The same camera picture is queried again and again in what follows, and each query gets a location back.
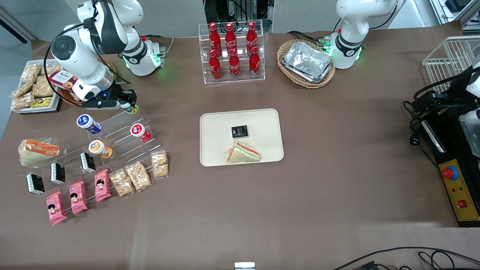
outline floor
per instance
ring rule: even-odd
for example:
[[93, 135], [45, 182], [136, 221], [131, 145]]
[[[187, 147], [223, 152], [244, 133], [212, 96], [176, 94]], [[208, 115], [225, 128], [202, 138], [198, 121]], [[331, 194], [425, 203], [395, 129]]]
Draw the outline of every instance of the floor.
[[[24, 6], [12, 5], [10, 1], [0, 0], [0, 4], [3, 4], [29, 30], [40, 39], [45, 40], [51, 40], [55, 36], [55, 31], [60, 28], [59, 25], [76, 23], [74, 12], [64, 0], [51, 0], [49, 4], [52, 2], [55, 2], [56, 10], [62, 9], [65, 12], [57, 12], [55, 19], [45, 22], [47, 26], [49, 25], [49, 27], [45, 27], [45, 24], [38, 26], [35, 22], [39, 16], [45, 18], [45, 14], [52, 12], [46, 5], [38, 12], [38, 10], [28, 10]], [[437, 24], [429, 0], [407, 0], [389, 28], [425, 27]], [[30, 44], [21, 43], [0, 27], [0, 82], [2, 86], [0, 87], [0, 137], [3, 135], [10, 117], [9, 94], [18, 86], [19, 74], [22, 72], [25, 62], [31, 60], [31, 57]]]

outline wicker basket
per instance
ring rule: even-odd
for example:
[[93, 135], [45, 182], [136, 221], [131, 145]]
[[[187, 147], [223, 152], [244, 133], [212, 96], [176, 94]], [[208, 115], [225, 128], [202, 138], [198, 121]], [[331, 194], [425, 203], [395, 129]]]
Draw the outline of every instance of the wicker basket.
[[[112, 69], [114, 72], [116, 72], [115, 70], [115, 67], [113, 66], [113, 64], [107, 60], [105, 60], [105, 62], [108, 64], [108, 66], [110, 67], [110, 69]], [[58, 88], [58, 93], [61, 97], [61, 99], [63, 99], [64, 101], [66, 101], [67, 103], [69, 104], [77, 104], [77, 105], [82, 105], [82, 101], [75, 101], [75, 99], [73, 98], [73, 96], [71, 95], [71, 93], [73, 93], [72, 91], [69, 91], [69, 90], [65, 90], [65, 89], [62, 89], [62, 88]]]
[[332, 66], [332, 68], [327, 73], [325, 78], [319, 84], [313, 84], [313, 83], [309, 82], [307, 79], [301, 77], [300, 75], [296, 74], [295, 72], [287, 69], [284, 65], [282, 65], [282, 58], [287, 54], [288, 50], [290, 50], [290, 48], [292, 47], [292, 45], [295, 42], [300, 42], [300, 41], [303, 41], [303, 42], [307, 43], [308, 45], [310, 45], [314, 49], [321, 50], [320, 47], [318, 47], [317, 45], [315, 45], [315, 44], [313, 44], [309, 41], [306, 41], [306, 40], [301, 40], [301, 39], [289, 40], [289, 41], [285, 42], [282, 46], [280, 46], [280, 49], [278, 49], [278, 52], [276, 53], [276, 60], [277, 60], [278, 67], [290, 80], [292, 80], [292, 82], [294, 82], [294, 83], [296, 83], [300, 86], [303, 86], [305, 88], [317, 89], [317, 88], [320, 88], [320, 87], [326, 85], [328, 83], [328, 81], [330, 81], [332, 79], [333, 75], [335, 74], [335, 64]]

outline red emergency stop button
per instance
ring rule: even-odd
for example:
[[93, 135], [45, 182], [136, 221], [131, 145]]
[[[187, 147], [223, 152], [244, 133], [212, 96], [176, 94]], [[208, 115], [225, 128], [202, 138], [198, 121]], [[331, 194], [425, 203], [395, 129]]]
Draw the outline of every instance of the red emergency stop button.
[[454, 181], [458, 179], [458, 170], [453, 166], [448, 166], [442, 170], [442, 175], [446, 179]]

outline robotic arm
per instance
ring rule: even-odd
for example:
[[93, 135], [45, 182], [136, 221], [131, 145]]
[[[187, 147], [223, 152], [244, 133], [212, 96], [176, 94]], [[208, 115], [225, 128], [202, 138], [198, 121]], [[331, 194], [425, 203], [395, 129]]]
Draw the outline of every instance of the robotic arm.
[[335, 67], [346, 69], [353, 65], [369, 31], [366, 18], [386, 16], [400, 9], [405, 0], [338, 0], [336, 12], [344, 21], [340, 33], [330, 36]]
[[133, 90], [115, 85], [113, 74], [96, 55], [122, 52], [127, 67], [138, 76], [161, 65], [158, 43], [142, 40], [133, 28], [143, 20], [142, 7], [137, 0], [89, 0], [78, 5], [77, 15], [83, 27], [55, 38], [51, 46], [57, 61], [78, 77], [74, 93], [87, 108], [116, 109], [116, 100], [135, 105]]

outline foil container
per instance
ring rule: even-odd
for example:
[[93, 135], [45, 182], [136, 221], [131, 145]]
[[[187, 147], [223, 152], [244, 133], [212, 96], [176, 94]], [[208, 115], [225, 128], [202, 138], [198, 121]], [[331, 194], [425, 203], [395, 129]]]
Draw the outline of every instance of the foil container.
[[305, 42], [296, 42], [282, 59], [289, 70], [312, 83], [320, 83], [333, 66], [333, 58]]

